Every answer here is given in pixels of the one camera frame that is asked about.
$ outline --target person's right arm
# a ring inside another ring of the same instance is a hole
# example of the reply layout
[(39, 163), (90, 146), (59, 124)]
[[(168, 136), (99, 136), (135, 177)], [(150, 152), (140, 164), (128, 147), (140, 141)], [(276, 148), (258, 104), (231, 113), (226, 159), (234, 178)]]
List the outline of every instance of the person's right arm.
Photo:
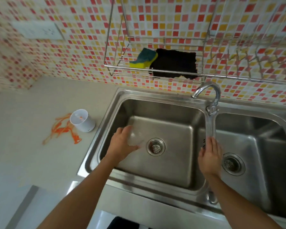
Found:
[(221, 180), (221, 161), (221, 146), (215, 138), (207, 138), (206, 149), (201, 148), (199, 152), (199, 168), (216, 195), (230, 226), (233, 229), (281, 229), (260, 208)]

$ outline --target forearm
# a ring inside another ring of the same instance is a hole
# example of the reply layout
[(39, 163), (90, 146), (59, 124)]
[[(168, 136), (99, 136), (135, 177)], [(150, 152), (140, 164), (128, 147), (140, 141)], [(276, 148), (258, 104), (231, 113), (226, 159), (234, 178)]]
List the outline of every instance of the forearm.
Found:
[(86, 229), (115, 165), (113, 157), (105, 156), (95, 170), (61, 200), (37, 229)]
[(209, 175), (206, 179), (233, 229), (281, 229), (266, 213), (230, 188), (218, 176)]

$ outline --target outlet plate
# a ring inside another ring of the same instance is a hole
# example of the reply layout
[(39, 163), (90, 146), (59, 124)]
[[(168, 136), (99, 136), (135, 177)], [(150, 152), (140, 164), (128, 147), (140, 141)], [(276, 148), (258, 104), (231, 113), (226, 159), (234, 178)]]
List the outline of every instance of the outlet plate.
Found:
[(63, 36), (52, 21), (15, 21), (12, 26), (25, 38), (63, 40)]

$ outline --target sponge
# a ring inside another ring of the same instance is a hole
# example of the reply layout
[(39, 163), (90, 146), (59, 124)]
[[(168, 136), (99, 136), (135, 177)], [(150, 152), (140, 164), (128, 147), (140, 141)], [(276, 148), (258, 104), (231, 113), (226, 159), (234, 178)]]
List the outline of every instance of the sponge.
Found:
[(136, 61), (129, 61), (129, 66), (133, 68), (149, 67), (158, 57), (158, 54), (150, 49), (143, 48)]

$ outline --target drain strainer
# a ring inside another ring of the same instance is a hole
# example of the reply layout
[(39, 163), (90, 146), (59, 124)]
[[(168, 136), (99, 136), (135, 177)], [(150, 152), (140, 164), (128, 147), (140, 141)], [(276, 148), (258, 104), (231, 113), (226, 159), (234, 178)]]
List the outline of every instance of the drain strainer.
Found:
[(165, 144), (160, 138), (152, 138), (146, 144), (147, 152), (152, 156), (160, 156), (165, 151)]
[(240, 176), (246, 171), (244, 161), (233, 153), (225, 153), (222, 158), (222, 167), (229, 174)]

